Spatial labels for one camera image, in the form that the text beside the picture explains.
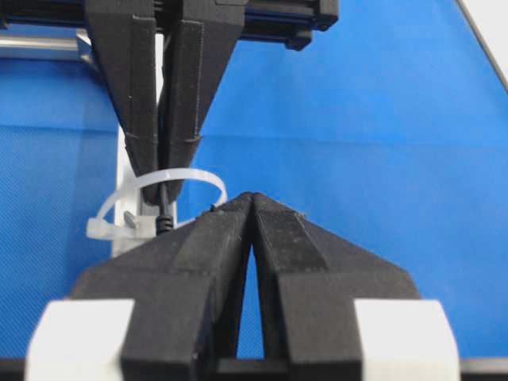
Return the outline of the left gripper black opposite finger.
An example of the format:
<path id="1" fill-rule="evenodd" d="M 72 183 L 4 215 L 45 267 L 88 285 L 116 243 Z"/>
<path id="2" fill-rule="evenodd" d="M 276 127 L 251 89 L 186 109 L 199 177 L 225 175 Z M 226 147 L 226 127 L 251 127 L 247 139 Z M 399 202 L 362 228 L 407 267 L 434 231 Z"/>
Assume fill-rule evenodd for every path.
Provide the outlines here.
<path id="1" fill-rule="evenodd" d="M 134 174 L 157 171 L 156 19 L 152 1 L 85 1 L 94 57 Z"/>

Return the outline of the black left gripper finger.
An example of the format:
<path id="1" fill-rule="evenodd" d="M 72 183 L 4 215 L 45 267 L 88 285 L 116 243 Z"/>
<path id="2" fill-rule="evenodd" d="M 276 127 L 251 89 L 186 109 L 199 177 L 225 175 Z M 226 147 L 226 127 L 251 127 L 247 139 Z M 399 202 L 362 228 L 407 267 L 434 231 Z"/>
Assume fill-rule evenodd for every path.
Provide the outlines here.
<path id="1" fill-rule="evenodd" d="M 252 197 L 252 230 L 265 356 L 292 380 L 361 379 L 353 301 L 419 299 L 410 275 L 264 194 Z"/>
<path id="2" fill-rule="evenodd" d="M 134 301 L 121 350 L 127 380 L 199 380 L 237 353 L 252 194 L 89 267 L 73 299 Z"/>

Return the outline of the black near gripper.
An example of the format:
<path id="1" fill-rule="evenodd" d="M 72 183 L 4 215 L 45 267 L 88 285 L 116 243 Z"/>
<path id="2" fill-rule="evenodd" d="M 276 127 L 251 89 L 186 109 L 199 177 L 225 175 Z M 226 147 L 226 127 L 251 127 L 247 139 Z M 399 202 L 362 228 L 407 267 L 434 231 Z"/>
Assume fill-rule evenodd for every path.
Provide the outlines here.
<path id="1" fill-rule="evenodd" d="M 302 50 L 339 18 L 338 1 L 2 1 L 10 24 L 86 27 L 86 12 L 152 17 L 166 33 L 162 168 L 189 167 L 239 38 Z"/>

